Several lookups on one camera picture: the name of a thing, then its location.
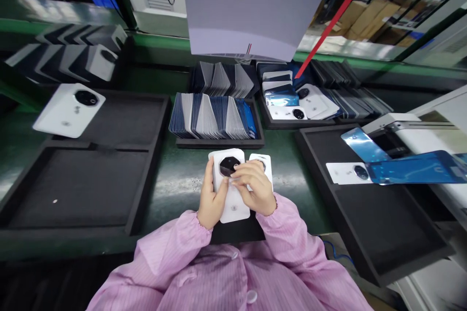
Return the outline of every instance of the cardboard box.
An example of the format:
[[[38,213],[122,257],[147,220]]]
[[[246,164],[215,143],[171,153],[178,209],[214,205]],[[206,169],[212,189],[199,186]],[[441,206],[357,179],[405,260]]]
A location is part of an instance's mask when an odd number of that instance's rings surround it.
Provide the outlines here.
[[[368,5],[362,1],[352,1],[339,19],[341,23],[341,28],[349,29],[355,23],[355,21],[360,17],[363,11],[366,10]]]
[[[356,34],[352,29],[347,30],[347,33],[345,33],[344,38],[348,40],[356,40],[356,41],[362,41],[365,39],[365,38],[359,37],[358,34]]]
[[[416,39],[412,37],[410,34],[406,36],[405,38],[403,38],[400,42],[398,42],[406,34],[406,32],[407,31],[403,29],[389,28],[388,25],[385,25],[381,28],[381,30],[378,31],[379,33],[378,38],[375,39],[376,35],[378,34],[377,33],[372,37],[371,41],[377,44],[409,47],[414,42],[416,42]]]
[[[393,3],[396,3],[400,5],[400,7],[408,9],[410,5],[415,1],[416,0],[393,0]],[[417,4],[415,4],[412,10],[416,11],[417,13],[420,13],[425,9],[425,7],[427,7],[427,5],[428,3],[425,0],[420,0]]]
[[[326,22],[324,25],[328,26],[331,24],[331,21]],[[342,24],[340,22],[337,22],[334,27],[332,27],[331,32],[329,33],[329,36],[343,36],[348,29],[343,29]]]
[[[400,43],[397,44],[397,46],[409,47],[410,45],[412,45],[416,41],[417,41],[417,39],[415,39],[415,38],[411,37],[410,35],[408,35],[405,38],[403,38],[400,41]]]
[[[396,13],[395,16],[396,18],[399,18],[401,14],[403,14],[405,11],[407,11],[406,7],[401,7]],[[403,18],[406,18],[408,20],[414,19],[416,16],[418,16],[418,12],[415,10],[410,10]]]
[[[373,0],[350,29],[359,38],[370,39],[399,8],[387,0]]]
[[[393,0],[393,3],[400,5],[400,7],[408,8],[415,0]]]
[[[377,44],[395,45],[405,33],[406,31],[403,29],[389,28],[388,25],[384,25],[381,30],[371,38],[371,41]]]

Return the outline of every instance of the black camera lens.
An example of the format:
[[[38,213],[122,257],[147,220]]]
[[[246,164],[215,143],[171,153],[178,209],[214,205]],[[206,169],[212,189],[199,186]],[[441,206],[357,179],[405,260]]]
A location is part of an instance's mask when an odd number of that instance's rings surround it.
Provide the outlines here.
[[[361,178],[362,180],[368,180],[369,178],[369,175],[368,175],[368,172],[366,171],[366,169],[360,165],[356,165],[354,167],[354,171],[355,171],[355,174]]]
[[[234,165],[240,165],[240,161],[235,157],[224,158],[219,164],[220,173],[230,177],[235,172]]]
[[[299,109],[294,109],[292,113],[293,116],[297,119],[303,119],[305,117],[305,114]]]
[[[79,90],[74,94],[74,97],[78,102],[86,106],[94,106],[98,104],[99,99],[92,92],[87,90]]]
[[[297,92],[298,98],[300,100],[303,100],[308,94],[310,93],[310,90],[308,89],[301,89],[300,91]]]

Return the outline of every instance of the black foam tray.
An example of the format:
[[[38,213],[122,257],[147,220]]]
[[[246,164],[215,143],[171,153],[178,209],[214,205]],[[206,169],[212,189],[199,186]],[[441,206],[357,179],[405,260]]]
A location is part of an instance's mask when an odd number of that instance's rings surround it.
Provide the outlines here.
[[[98,90],[81,137],[49,137],[0,203],[0,237],[136,234],[159,159],[170,97]]]
[[[326,163],[361,162],[341,139],[358,124],[301,129],[299,149],[361,277],[386,286],[454,253],[407,186],[337,185]]]
[[[305,127],[315,127],[315,126],[329,126],[335,125],[334,120],[277,120],[273,119],[271,113],[269,112],[268,106],[264,96],[260,94],[258,96],[259,109],[261,109],[261,114],[263,115],[263,122],[266,129],[269,130],[294,130]]]
[[[223,148],[242,148],[242,149],[260,149],[264,147],[264,133],[261,126],[256,102],[254,99],[245,99],[253,113],[254,124],[256,125],[257,139],[234,140],[234,139],[196,139],[196,138],[177,138],[175,144],[179,148],[197,148],[197,149],[223,149]]]

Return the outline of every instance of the red rod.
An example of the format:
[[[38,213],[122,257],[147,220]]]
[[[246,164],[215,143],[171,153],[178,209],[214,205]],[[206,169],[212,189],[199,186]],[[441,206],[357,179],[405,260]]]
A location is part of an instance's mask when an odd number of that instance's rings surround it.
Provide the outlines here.
[[[329,23],[329,25],[326,27],[326,29],[324,30],[323,34],[321,34],[321,37],[320,37],[320,40],[318,40],[318,42],[316,43],[315,47],[313,48],[313,50],[311,50],[310,54],[308,55],[308,57],[306,58],[306,60],[303,62],[302,66],[300,67],[297,75],[295,76],[295,79],[298,79],[302,76],[305,68],[308,66],[308,64],[310,63],[311,59],[313,58],[313,56],[315,55],[316,51],[318,51],[318,49],[320,48],[321,44],[324,42],[324,40],[327,38],[327,36],[329,35],[329,33],[331,32],[332,28],[336,25],[337,21],[341,18],[342,14],[345,12],[345,10],[347,10],[347,7],[349,6],[349,4],[352,2],[352,0],[345,0],[342,5],[340,6],[339,10],[337,11],[337,13],[334,15],[334,17],[332,18],[332,21],[331,23]]]

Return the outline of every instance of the pink anti-static coat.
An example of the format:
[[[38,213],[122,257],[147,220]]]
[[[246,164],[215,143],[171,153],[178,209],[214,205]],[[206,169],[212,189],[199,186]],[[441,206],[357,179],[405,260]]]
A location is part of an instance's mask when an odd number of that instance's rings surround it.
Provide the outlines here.
[[[133,262],[112,271],[88,310],[372,310],[297,207],[274,195],[276,211],[256,214],[265,241],[208,245],[212,231],[186,211],[138,241]]]

